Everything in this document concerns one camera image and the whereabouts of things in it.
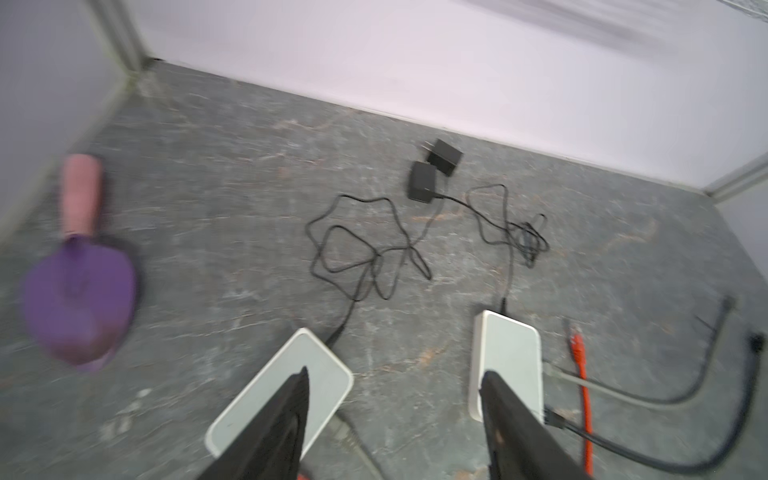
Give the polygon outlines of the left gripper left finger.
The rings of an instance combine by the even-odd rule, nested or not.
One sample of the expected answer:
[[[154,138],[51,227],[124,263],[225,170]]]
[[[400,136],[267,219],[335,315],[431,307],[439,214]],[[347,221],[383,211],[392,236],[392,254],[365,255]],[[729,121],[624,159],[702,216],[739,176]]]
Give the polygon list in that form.
[[[306,368],[291,375],[199,480],[297,480],[309,410]]]

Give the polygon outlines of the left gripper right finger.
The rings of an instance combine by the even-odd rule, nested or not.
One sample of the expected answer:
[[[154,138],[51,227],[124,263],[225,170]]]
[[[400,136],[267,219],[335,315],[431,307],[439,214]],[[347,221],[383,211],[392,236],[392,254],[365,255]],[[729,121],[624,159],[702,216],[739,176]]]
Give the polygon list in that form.
[[[580,467],[495,371],[481,381],[480,397],[492,480],[587,479]]]

